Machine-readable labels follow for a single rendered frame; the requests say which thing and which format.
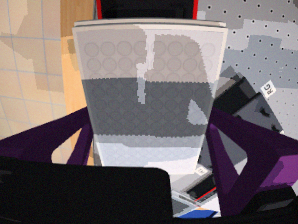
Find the light grey microplate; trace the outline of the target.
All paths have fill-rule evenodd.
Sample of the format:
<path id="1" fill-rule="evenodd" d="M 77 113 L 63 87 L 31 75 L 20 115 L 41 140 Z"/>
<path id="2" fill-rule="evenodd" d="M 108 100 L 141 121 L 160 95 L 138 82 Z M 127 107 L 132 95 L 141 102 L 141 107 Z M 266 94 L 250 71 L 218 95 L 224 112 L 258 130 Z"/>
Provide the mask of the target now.
<path id="1" fill-rule="evenodd" d="M 199 208 L 220 212 L 217 192 L 212 193 L 211 195 L 201 200 Z"/>
<path id="2" fill-rule="evenodd" d="M 171 188 L 174 217 L 179 217 L 199 208 L 201 201 L 175 188 Z"/>

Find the grey perforated base plate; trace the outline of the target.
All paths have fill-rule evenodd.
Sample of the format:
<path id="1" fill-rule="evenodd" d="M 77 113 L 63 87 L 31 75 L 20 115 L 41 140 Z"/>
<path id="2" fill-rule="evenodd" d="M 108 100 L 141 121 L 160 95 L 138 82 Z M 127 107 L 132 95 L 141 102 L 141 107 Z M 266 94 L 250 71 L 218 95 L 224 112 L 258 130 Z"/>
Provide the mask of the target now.
<path id="1" fill-rule="evenodd" d="M 288 137 L 298 140 L 298 0 L 199 0 L 197 19 L 228 28 L 215 99 L 246 77 L 266 99 Z M 261 87 L 271 80 L 268 98 Z M 171 183 L 185 194 L 213 173 L 187 174 Z M 189 195 L 189 194 L 187 194 Z"/>

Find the grey plate hotel rack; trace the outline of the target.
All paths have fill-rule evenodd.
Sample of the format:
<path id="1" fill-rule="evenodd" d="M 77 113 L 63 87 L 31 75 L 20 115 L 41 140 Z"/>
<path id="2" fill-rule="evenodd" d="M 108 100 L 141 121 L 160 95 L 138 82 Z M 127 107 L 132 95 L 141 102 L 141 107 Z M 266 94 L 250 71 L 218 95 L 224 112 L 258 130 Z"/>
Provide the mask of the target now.
<path id="1" fill-rule="evenodd" d="M 187 174 L 170 175 L 170 184 Z"/>

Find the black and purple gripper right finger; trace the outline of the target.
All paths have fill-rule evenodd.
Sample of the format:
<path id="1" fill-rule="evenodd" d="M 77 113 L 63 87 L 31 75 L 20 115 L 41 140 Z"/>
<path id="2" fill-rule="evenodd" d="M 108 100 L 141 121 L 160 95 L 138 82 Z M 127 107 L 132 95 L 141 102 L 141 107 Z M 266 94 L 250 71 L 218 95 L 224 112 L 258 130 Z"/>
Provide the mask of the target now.
<path id="1" fill-rule="evenodd" d="M 247 154 L 238 175 L 219 131 Z M 212 106 L 206 129 L 220 214 L 238 215 L 255 194 L 292 187 L 298 180 L 298 140 L 245 121 Z"/>

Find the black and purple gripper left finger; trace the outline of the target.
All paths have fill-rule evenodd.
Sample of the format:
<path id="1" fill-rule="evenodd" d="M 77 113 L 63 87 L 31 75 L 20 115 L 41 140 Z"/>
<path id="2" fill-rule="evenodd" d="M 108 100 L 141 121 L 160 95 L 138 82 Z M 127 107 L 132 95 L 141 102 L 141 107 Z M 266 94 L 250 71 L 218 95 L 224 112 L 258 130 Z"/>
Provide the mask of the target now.
<path id="1" fill-rule="evenodd" d="M 80 129 L 77 142 L 66 164 L 87 165 L 93 139 L 87 106 L 0 140 L 0 156 L 53 163 L 53 151 Z"/>

